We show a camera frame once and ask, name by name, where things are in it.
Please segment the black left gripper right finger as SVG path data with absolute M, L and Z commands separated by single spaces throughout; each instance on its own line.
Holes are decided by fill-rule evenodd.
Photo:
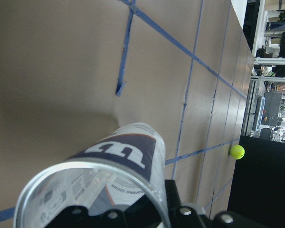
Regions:
M 165 180 L 168 214 L 172 228 L 264 228 L 265 226 L 233 211 L 222 211 L 214 218 L 196 203 L 182 203 L 176 182 Z

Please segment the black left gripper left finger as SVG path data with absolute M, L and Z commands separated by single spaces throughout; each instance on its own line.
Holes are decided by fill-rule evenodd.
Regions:
M 68 206 L 47 228 L 155 228 L 157 209 L 146 196 L 142 196 L 125 210 L 109 209 L 98 215 L 89 215 L 84 206 Z

